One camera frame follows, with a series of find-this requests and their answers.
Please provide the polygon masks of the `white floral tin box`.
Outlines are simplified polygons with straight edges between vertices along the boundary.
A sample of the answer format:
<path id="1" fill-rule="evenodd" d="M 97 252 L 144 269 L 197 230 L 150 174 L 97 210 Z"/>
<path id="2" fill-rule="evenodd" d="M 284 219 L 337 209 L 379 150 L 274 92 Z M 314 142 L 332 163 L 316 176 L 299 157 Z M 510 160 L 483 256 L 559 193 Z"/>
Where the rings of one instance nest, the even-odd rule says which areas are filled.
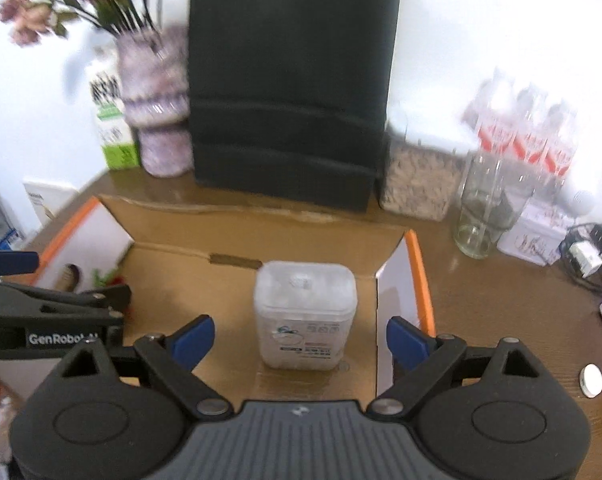
<path id="1" fill-rule="evenodd" d="M 551 266 L 559 259 L 559 244 L 573 225 L 574 218 L 559 206 L 530 200 L 514 226 L 502 234 L 497 249 L 538 266 Z"/>

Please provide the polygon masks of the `white charger plug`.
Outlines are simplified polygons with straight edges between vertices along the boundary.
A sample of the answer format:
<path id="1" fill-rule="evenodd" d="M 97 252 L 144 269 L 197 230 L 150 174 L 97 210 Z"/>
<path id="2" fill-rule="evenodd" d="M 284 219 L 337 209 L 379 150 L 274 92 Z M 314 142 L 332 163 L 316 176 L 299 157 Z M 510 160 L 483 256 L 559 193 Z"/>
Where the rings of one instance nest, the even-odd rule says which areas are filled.
<path id="1" fill-rule="evenodd" d="M 568 259 L 579 278 L 589 278 L 602 266 L 598 249 L 587 240 L 573 243 L 568 249 Z"/>

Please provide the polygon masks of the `clear glass cup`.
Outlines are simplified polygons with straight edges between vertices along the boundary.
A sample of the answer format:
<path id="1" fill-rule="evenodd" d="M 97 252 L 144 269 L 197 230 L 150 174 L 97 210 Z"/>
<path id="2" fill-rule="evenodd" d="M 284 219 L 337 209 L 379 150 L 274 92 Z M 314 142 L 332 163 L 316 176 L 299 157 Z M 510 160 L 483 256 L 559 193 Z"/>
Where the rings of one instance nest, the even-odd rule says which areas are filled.
<path id="1" fill-rule="evenodd" d="M 460 194 L 454 230 L 459 250 L 476 260 L 490 255 L 502 234 L 516 224 L 533 193 L 531 174 L 522 162 L 476 152 Z"/>

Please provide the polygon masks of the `red artificial rose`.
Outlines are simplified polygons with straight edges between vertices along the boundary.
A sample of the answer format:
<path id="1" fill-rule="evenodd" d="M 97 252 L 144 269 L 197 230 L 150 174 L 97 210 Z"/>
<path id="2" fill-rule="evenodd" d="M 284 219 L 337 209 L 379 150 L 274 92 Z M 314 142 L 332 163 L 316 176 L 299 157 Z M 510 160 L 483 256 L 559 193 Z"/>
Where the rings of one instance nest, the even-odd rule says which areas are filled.
<path id="1" fill-rule="evenodd" d="M 104 273 L 98 269 L 94 269 L 92 273 L 92 286 L 94 289 L 122 285 L 125 282 L 126 280 L 123 278 L 119 268 Z"/>

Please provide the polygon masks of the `small white round cap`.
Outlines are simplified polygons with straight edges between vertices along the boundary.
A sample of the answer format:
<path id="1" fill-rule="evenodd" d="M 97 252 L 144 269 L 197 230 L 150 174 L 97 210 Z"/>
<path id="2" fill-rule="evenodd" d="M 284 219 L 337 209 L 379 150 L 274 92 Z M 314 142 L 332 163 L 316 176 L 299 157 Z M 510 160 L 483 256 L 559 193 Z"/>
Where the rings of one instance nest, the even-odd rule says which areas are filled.
<path id="1" fill-rule="evenodd" d="M 594 363 L 585 365 L 578 375 L 582 393 L 586 398 L 593 399 L 602 393 L 602 373 Z"/>

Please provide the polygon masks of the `left pink water bottle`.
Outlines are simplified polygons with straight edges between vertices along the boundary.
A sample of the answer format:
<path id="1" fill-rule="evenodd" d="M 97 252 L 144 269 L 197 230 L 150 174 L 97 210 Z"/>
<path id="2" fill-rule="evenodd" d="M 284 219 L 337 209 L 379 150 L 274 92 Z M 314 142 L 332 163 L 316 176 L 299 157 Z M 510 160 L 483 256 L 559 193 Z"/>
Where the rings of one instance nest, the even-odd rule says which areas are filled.
<path id="1" fill-rule="evenodd" d="M 505 156 L 514 141 L 514 117 L 496 112 L 491 107 L 494 84 L 491 80 L 481 84 L 476 96 L 461 115 L 461 122 L 468 126 L 479 139 L 482 151 L 496 156 Z"/>

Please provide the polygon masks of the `red orange cardboard box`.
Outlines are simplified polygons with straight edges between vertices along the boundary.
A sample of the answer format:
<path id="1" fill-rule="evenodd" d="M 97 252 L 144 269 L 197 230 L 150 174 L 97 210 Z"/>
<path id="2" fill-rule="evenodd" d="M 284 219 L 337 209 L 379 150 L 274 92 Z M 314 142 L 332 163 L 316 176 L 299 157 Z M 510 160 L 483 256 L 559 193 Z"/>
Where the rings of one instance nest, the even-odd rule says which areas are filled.
<path id="1" fill-rule="evenodd" d="M 258 349 L 253 286 L 272 260 L 339 263 L 356 279 L 359 305 L 339 365 L 329 372 L 274 370 Z M 40 250 L 28 285 L 52 287 L 66 264 L 83 286 L 119 271 L 132 289 L 124 339 L 168 334 L 206 314 L 215 341 L 196 374 L 231 403 L 247 399 L 369 402 L 389 388 L 386 343 L 400 315 L 428 335 L 435 318 L 413 230 L 331 214 L 238 206 L 161 207 L 91 198 Z"/>

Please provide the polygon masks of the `dried pink rose bouquet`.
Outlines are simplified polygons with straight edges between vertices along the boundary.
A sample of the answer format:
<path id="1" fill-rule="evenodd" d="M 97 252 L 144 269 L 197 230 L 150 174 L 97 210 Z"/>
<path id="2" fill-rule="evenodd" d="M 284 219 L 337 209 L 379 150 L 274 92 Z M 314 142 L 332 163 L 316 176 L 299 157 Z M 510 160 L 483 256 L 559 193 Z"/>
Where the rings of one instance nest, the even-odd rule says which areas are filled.
<path id="1" fill-rule="evenodd" d="M 38 44 L 44 36 L 66 38 L 68 25 L 85 21 L 118 37 L 153 29 L 149 0 L 0 0 L 0 23 L 10 25 L 19 47 Z"/>

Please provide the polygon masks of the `black paper shopping bag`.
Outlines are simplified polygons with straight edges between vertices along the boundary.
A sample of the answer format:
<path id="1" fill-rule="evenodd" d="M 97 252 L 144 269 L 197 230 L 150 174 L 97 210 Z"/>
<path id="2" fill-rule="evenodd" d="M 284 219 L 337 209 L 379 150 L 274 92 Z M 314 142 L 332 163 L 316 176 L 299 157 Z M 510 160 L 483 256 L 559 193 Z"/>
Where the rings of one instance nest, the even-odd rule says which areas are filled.
<path id="1" fill-rule="evenodd" d="M 400 0 L 190 0 L 196 181 L 351 211 L 386 156 Z"/>

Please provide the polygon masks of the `white green milk carton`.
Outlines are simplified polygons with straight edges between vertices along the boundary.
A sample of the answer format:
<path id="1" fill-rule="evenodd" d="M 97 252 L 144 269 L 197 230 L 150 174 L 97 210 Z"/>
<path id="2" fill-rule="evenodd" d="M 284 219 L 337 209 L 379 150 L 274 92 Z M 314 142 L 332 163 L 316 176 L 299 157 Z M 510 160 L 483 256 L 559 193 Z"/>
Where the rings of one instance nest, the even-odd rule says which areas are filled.
<path id="1" fill-rule="evenodd" d="M 109 170 L 140 166 L 133 130 L 126 122 L 118 72 L 118 52 L 113 42 L 98 46 L 86 67 L 96 134 Z"/>

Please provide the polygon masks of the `purple marbled ceramic vase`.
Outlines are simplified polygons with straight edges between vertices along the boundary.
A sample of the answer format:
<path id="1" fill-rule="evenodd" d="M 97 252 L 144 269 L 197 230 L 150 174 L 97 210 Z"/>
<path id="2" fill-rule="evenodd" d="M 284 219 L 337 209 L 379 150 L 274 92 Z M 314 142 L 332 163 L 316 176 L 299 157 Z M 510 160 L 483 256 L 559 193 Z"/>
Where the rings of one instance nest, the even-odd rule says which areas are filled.
<path id="1" fill-rule="evenodd" d="M 136 134 L 142 167 L 155 178 L 187 174 L 194 168 L 187 28 L 131 32 L 116 47 L 124 118 Z"/>

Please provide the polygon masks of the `right pink water bottle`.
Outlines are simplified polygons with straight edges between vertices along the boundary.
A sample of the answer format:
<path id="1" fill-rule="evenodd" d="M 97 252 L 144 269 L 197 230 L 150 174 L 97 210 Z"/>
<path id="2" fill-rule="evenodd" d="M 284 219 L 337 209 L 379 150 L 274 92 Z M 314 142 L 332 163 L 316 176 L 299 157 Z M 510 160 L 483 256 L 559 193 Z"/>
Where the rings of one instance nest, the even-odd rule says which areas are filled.
<path id="1" fill-rule="evenodd" d="M 537 163 L 538 174 L 535 196 L 541 200 L 551 200 L 563 186 L 574 156 L 574 148 L 562 136 L 562 126 L 566 112 L 562 104 L 549 107 L 543 122 L 535 127 L 535 132 L 543 139 L 543 150 Z"/>

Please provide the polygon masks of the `clear seed storage container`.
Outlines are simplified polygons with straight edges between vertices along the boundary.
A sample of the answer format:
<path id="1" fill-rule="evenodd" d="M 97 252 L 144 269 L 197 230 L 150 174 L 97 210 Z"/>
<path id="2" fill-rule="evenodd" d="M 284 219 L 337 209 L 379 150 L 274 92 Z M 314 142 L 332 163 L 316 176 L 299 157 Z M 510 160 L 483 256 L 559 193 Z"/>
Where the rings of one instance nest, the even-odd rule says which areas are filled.
<path id="1" fill-rule="evenodd" d="M 409 141 L 387 125 L 388 151 L 379 205 L 391 214 L 442 221 L 456 197 L 466 159 Z"/>

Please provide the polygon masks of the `middle pink water bottle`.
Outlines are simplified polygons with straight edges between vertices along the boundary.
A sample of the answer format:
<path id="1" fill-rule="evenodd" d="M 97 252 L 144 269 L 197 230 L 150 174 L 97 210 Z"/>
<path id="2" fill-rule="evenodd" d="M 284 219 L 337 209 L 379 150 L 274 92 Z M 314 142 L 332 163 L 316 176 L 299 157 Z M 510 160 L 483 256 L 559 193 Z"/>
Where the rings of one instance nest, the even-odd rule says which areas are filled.
<path id="1" fill-rule="evenodd" d="M 521 90 L 510 113 L 511 139 L 506 150 L 509 158 L 533 167 L 542 165 L 547 136 L 534 126 L 532 110 L 534 96 L 531 90 Z"/>

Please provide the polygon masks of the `white plastic wipes container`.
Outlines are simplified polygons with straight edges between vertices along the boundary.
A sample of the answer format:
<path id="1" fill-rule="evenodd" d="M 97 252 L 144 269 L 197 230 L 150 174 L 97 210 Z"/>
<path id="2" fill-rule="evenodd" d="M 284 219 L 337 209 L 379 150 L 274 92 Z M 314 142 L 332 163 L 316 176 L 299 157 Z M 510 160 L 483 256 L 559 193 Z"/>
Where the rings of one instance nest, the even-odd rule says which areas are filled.
<path id="1" fill-rule="evenodd" d="M 264 263 L 253 290 L 262 360 L 277 370 L 333 370 L 358 304 L 355 276 L 342 264 Z"/>

